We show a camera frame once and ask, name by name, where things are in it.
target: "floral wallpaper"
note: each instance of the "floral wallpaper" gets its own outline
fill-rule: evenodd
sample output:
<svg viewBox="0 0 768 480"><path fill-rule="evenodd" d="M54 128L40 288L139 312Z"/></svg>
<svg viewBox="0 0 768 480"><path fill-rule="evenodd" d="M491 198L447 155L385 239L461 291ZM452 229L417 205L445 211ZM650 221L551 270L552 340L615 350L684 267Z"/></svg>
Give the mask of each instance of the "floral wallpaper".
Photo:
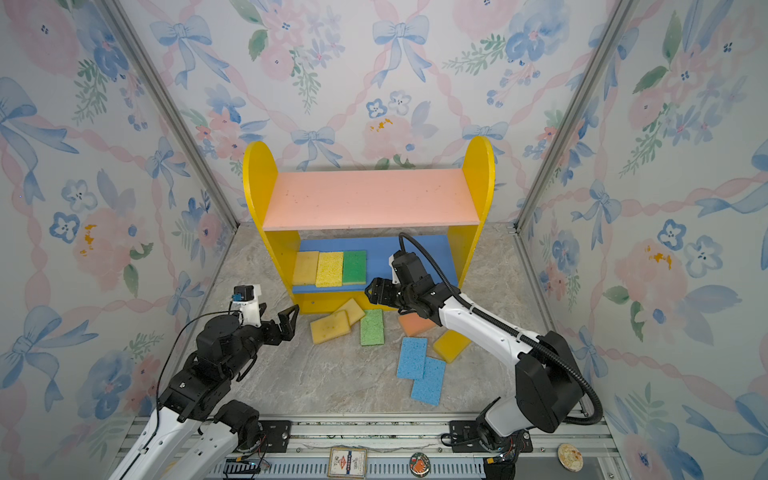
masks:
<svg viewBox="0 0 768 480"><path fill-rule="evenodd" d="M232 231L92 3L0 25L0 477L101 478Z"/></svg>
<svg viewBox="0 0 768 480"><path fill-rule="evenodd" d="M641 0L523 234L632 478L768 478L768 5Z"/></svg>
<svg viewBox="0 0 768 480"><path fill-rule="evenodd" d="M453 168L482 135L497 161L490 220L511 221L614 3L122 5L241 220L252 141L269 145L281 171Z"/></svg>

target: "round badge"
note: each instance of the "round badge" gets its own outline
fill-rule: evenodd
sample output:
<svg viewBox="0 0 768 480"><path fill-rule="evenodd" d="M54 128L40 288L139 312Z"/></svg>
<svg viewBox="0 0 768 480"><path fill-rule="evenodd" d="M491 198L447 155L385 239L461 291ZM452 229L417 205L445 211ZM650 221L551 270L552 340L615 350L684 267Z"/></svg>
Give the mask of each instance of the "round badge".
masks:
<svg viewBox="0 0 768 480"><path fill-rule="evenodd" d="M409 467L413 475L425 477L429 473L429 457L421 452L414 453L411 455Z"/></svg>
<svg viewBox="0 0 768 480"><path fill-rule="evenodd" d="M563 443L558 447L560 463L571 472L578 472L584 467L584 458L581 452L570 443Z"/></svg>

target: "green sponge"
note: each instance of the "green sponge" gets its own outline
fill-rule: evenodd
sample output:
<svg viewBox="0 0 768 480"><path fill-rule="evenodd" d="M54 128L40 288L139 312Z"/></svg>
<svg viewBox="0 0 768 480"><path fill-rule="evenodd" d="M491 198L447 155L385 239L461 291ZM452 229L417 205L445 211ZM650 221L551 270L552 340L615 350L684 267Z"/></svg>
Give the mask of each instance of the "green sponge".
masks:
<svg viewBox="0 0 768 480"><path fill-rule="evenodd" d="M360 345L384 345L382 310L366 310L360 320Z"/></svg>
<svg viewBox="0 0 768 480"><path fill-rule="evenodd" d="M366 284L366 251L344 252L344 273L342 285Z"/></svg>

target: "blue sponge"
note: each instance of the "blue sponge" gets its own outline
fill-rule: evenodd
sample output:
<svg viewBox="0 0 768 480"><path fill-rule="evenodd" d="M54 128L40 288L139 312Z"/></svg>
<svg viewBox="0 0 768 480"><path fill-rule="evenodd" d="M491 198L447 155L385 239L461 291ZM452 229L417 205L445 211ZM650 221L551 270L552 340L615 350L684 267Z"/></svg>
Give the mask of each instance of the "blue sponge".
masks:
<svg viewBox="0 0 768 480"><path fill-rule="evenodd" d="M439 405L444 375L445 362L427 357L424 364L424 378L414 380L411 398L429 405Z"/></svg>
<svg viewBox="0 0 768 480"><path fill-rule="evenodd" d="M421 379L424 376L424 359L427 357L427 339L402 339L397 378Z"/></svg>

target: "black cable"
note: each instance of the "black cable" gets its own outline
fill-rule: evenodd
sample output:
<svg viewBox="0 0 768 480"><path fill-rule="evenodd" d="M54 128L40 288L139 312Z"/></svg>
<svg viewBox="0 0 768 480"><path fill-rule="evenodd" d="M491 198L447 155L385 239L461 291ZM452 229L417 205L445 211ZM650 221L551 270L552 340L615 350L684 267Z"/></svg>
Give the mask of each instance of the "black cable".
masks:
<svg viewBox="0 0 768 480"><path fill-rule="evenodd" d="M197 317L193 318L192 320L190 320L187 323L187 325L183 326L181 328L181 330L179 330L179 334L176 335L176 339L174 340L174 344L170 348L170 352L168 352L168 357L165 359L165 363L163 364L163 369L160 371L160 375L157 377L157 388L154 390L154 411L157 414L156 421L155 421L156 425L154 426L154 432L152 432L152 435L150 436L149 440L147 440L147 443L145 443L144 446L141 447L140 450L144 450L145 448L147 448L147 445L149 445L150 442L152 442L152 439L154 438L154 436L157 435L157 430L160 428L160 406L159 406L160 405L160 384L161 384L161 380L163 378L163 373L165 372L165 367L167 367L168 366L168 362L170 362L170 356L173 355L174 349L176 348L176 344L179 342L179 338L181 338L181 334L184 333L184 330L186 330L189 325L192 325L193 323L195 323L199 319L203 318L204 316L218 315L219 313L229 313L229 311L203 313L202 315L197 316ZM139 459L139 457L141 457L141 453L139 453L139 455L136 455L136 457L131 462L131 464L128 466L128 468L125 469L125 472L123 472L123 475L120 475L120 480L123 480L125 475L127 475L128 472L131 471L131 467L134 466L134 463L136 463L136 461Z"/></svg>
<svg viewBox="0 0 768 480"><path fill-rule="evenodd" d="M592 385L590 385L589 382L587 382L587 380L584 379L583 376L581 376L581 372L579 372L576 369L572 369L571 366L565 363L563 359L560 358L559 355L553 353L550 349L543 346L539 342L533 339L530 339L525 335L520 335L519 331L510 327L506 323L488 315L486 312L483 312L480 309L473 307L469 302L464 300L458 294L458 292L456 291L456 288L448 281L448 278L442 272L437 262L435 262L435 259L432 258L432 255L430 255L429 252L427 252L426 249L418 241L416 241L415 238L411 237L405 232L401 232L398 235L398 238L400 241L400 250L402 250L403 252L406 251L404 243L402 242L403 238L408 239L408 241L412 243L414 247L419 249L419 252L421 252L422 255L424 255L427 261L429 261L429 263L432 265L432 268L435 269L435 272L437 272L437 274L440 276L440 280L442 280L442 282L448 287L448 290L451 293L451 295L453 295L453 297L456 298L456 300L459 303L461 303L466 309L468 309L470 313L474 313L475 315L481 317L482 319L492 323L494 326L497 326L498 328L504 330L506 333L509 333L514 337L517 337L518 340L530 346L537 353L541 354L541 356L545 357L550 362L554 363L555 365L565 370L568 373L568 375L570 375L576 381L576 383L578 383L578 385L581 387L581 391L584 392L592 402L592 405L594 407L594 412L592 412L592 415L588 416L587 418L567 416L563 419L564 423L572 423L575 425L594 425L595 423L600 422L600 420L603 418L603 404L600 402L600 398L592 388Z"/></svg>

